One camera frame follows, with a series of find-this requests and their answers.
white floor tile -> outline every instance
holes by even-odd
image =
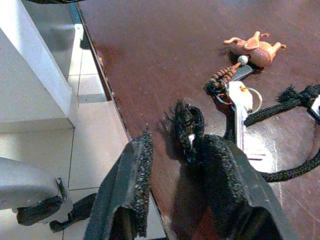
[[[75,29],[75,35],[74,35],[69,75],[80,75],[81,60],[82,60],[82,54],[83,54],[83,49],[80,47],[80,42],[83,37],[84,30],[81,24],[76,24],[74,26],[74,29]]]
[[[104,93],[86,94],[79,95],[78,101],[80,104],[102,103],[107,101],[107,97]]]
[[[69,189],[99,187],[127,142],[113,102],[80,104]]]
[[[98,188],[74,190],[70,191],[70,196],[72,201],[75,203],[76,201],[97,192]],[[82,240],[84,238],[89,220],[90,219],[88,218],[86,220],[79,221],[66,228],[64,230],[63,240]]]
[[[68,78],[68,84],[72,88],[72,91],[78,96],[80,75],[72,75]]]
[[[23,161],[68,180],[73,129],[0,135],[0,157]],[[1,240],[61,240],[48,224],[22,226],[11,209],[0,210]]]
[[[62,240],[62,232],[53,233],[49,224],[22,226],[11,209],[0,210],[1,240]]]
[[[81,75],[98,74],[91,50],[83,50],[81,61]]]
[[[81,75],[79,82],[79,95],[104,94],[98,74]]]
[[[146,237],[136,237],[135,240],[152,240],[165,238],[166,234],[163,230],[158,215],[158,210],[152,201],[152,196],[149,197],[149,212],[146,225]]]
[[[0,157],[22,161],[68,181],[73,129],[0,134]]]

metal key ring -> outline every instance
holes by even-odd
[[[217,84],[217,83],[219,83],[219,82],[222,82],[223,85],[224,85],[224,87],[221,88],[221,89],[217,89],[217,88],[215,87],[215,84]],[[209,85],[208,85],[208,88],[209,88],[209,90],[210,90],[213,94],[217,95],[217,94],[221,94],[221,93],[225,93],[225,92],[226,92],[225,90],[227,89],[227,84],[226,84],[222,79],[219,79],[219,80],[216,81],[216,82],[210,81],[210,82],[209,82]]]
[[[223,101],[219,95],[215,95],[216,99],[218,99],[218,101],[222,104],[225,104],[225,105],[232,105],[233,103],[232,102],[226,102],[226,101]]]
[[[255,94],[258,96],[258,98],[259,98],[259,106],[258,106],[258,108],[257,108],[256,110],[254,110],[253,112],[248,113],[248,115],[255,114],[256,112],[258,112],[258,111],[260,110],[261,105],[262,105],[262,101],[263,101],[260,92],[258,92],[257,90],[255,90],[255,89],[252,88],[252,87],[244,87],[244,88],[242,88],[242,89],[247,89],[247,90],[255,93]]]
[[[228,85],[225,83],[225,81],[223,81],[223,80],[220,79],[220,80],[218,80],[218,81],[216,81],[216,82],[217,82],[217,83],[218,83],[218,82],[222,82],[223,85],[224,85],[224,88],[222,88],[221,91],[222,91],[223,89],[225,89],[225,91],[228,92]],[[233,104],[232,102],[223,101],[218,94],[215,95],[215,97],[216,97],[216,99],[218,99],[218,101],[219,101],[220,103],[222,103],[222,104],[225,104],[225,105],[232,105],[232,104]]]

keychain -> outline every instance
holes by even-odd
[[[247,65],[247,63],[254,64],[257,67],[269,66],[276,56],[277,51],[280,48],[285,49],[287,47],[280,42],[270,44],[266,41],[260,41],[261,38],[268,36],[269,33],[261,34],[259,31],[256,31],[253,37],[248,40],[232,37],[223,42],[224,45],[236,43],[234,52],[240,56],[235,65],[218,71],[211,77],[208,83],[208,91],[214,94],[219,102],[227,105],[232,104],[231,102],[222,100],[222,97],[226,95],[229,82],[242,80],[254,72],[254,69]]]

white wall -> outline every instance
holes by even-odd
[[[20,0],[0,0],[0,133],[70,128],[75,98]]]

dark brown table surface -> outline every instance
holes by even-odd
[[[287,45],[271,66],[244,80],[261,92],[263,108],[276,104],[290,84],[298,91],[318,84],[320,3],[87,0],[79,7],[128,133],[134,138],[146,125],[152,132],[151,188],[168,237],[218,239],[203,187],[174,150],[164,112],[185,99],[202,110],[206,133],[223,135],[226,116],[204,86],[214,72],[231,64],[223,40],[248,39],[255,31],[271,33],[271,43]],[[270,172],[301,164],[320,146],[319,126],[304,107],[257,123],[246,134],[271,152],[265,169]],[[271,186],[296,234],[320,239],[320,167]]]

